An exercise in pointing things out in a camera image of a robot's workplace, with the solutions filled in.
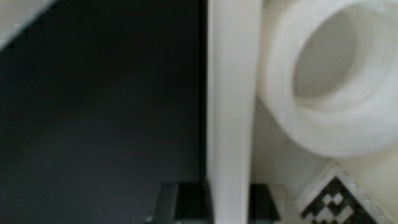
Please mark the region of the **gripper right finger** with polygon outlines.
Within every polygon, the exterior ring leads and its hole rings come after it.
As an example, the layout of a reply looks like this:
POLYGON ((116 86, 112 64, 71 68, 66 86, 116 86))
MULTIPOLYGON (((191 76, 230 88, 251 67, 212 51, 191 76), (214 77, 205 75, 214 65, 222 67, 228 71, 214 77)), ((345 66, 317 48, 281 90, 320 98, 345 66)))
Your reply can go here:
POLYGON ((251 224, 276 224, 281 220, 267 184, 251 186, 251 224))

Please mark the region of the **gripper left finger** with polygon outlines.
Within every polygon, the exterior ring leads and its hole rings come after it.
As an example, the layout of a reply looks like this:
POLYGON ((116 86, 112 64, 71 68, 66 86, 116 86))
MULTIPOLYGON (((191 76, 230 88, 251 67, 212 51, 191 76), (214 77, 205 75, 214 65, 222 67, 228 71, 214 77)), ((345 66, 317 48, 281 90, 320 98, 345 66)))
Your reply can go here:
POLYGON ((166 182, 144 224, 214 224, 212 198, 203 182, 166 182))

